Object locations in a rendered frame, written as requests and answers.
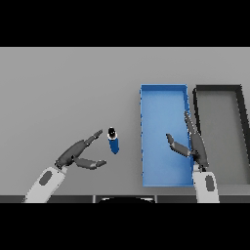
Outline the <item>dark grey bin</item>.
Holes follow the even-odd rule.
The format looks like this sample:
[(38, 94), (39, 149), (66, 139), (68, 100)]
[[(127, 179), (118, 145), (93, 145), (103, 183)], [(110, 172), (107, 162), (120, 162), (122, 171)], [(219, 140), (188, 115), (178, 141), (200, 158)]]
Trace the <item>dark grey bin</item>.
[(219, 185), (250, 185), (250, 127), (241, 85), (196, 85), (196, 127)]

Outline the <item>blue bin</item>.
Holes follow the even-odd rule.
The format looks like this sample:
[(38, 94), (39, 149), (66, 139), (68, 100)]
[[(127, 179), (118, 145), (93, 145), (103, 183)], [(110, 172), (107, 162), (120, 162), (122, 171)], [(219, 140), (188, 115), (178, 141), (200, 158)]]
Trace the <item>blue bin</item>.
[(190, 147), (185, 112), (189, 112), (186, 84), (142, 84), (141, 152), (143, 186), (191, 187), (193, 160), (170, 148), (167, 134)]

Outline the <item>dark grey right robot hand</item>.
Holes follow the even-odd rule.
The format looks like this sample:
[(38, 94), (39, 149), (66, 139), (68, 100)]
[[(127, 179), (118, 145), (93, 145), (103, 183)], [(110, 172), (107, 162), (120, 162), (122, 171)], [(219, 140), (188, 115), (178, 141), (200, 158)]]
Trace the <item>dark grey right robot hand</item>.
[(185, 122), (187, 124), (187, 133), (190, 138), (191, 148), (181, 145), (180, 143), (176, 142), (170, 134), (167, 134), (166, 138), (169, 147), (182, 156), (191, 156), (193, 160), (198, 164), (199, 171), (205, 172), (209, 167), (205, 144), (196, 127), (193, 125), (188, 113), (185, 112), (184, 116)]

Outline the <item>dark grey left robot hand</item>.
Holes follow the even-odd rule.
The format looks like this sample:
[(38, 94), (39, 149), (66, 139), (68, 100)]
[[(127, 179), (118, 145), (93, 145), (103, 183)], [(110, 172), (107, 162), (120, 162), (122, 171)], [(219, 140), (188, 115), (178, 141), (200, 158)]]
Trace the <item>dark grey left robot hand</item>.
[(103, 130), (96, 132), (87, 140), (80, 140), (74, 145), (70, 146), (55, 162), (55, 166), (62, 169), (64, 166), (70, 166), (75, 163), (78, 167), (94, 170), (106, 164), (105, 160), (89, 160), (80, 158), (81, 153), (94, 141), (96, 140)]

